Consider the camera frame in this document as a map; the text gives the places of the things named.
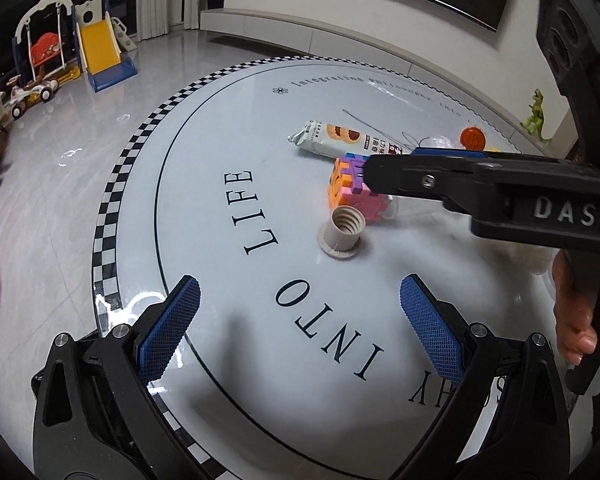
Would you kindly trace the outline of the person's right hand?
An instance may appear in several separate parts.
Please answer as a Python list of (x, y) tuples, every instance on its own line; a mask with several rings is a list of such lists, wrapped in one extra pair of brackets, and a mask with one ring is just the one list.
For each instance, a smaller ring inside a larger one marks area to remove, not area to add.
[(597, 346), (597, 334), (592, 326), (593, 306), (587, 296), (574, 288), (571, 266), (562, 250), (554, 259), (553, 278), (558, 351), (568, 363), (579, 365)]

